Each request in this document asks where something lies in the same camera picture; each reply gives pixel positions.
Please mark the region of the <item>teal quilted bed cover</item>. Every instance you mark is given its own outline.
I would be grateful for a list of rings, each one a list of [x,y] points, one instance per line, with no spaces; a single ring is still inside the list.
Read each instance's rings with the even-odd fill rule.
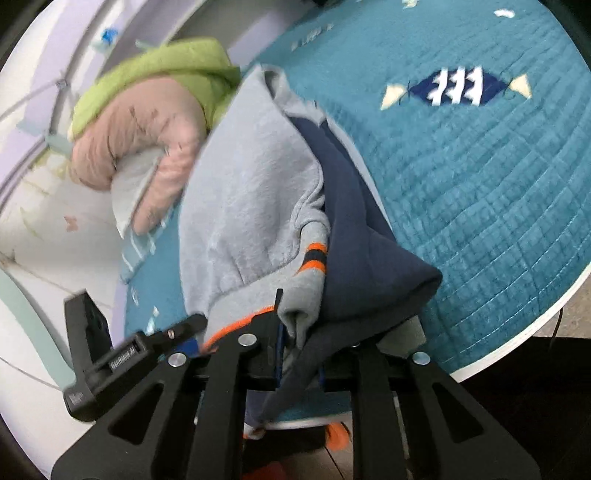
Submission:
[[[505,347],[589,271],[590,69],[548,2],[348,1],[297,24],[245,76],[256,66],[283,71],[341,127],[394,238],[441,271],[414,317],[447,372]],[[125,240],[125,334],[191,315],[183,194],[161,226]]]

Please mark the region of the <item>pink and green folded duvet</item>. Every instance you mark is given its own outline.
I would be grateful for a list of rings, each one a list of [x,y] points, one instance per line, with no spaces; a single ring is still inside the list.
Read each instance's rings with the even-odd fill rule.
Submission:
[[[173,41],[114,67],[79,98],[70,127],[73,181],[107,191],[121,160],[149,148],[164,155],[132,209],[137,235],[179,198],[204,145],[240,83],[216,39]]]

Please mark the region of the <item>blue box on shelf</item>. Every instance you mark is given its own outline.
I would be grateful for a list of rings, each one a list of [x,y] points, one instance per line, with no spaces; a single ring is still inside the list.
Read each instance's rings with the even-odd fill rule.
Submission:
[[[100,43],[105,46],[110,46],[115,42],[118,34],[119,31],[116,28],[105,28],[100,36]]]

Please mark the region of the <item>grey navy orange-striped sweatshirt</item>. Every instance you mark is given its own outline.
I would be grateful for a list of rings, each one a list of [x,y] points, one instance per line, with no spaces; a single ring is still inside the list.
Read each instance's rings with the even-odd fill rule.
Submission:
[[[416,316],[443,279],[394,238],[353,141],[272,67],[243,78],[201,148],[178,241],[184,308],[207,320],[202,350],[263,313],[287,330],[279,389],[247,400],[249,437],[329,356]]]

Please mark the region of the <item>light blue pillow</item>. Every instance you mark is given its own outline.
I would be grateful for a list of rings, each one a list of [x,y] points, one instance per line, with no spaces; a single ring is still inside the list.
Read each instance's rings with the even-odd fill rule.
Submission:
[[[130,228],[133,215],[164,155],[161,148],[149,148],[126,155],[116,166],[111,182],[111,205],[121,238]]]

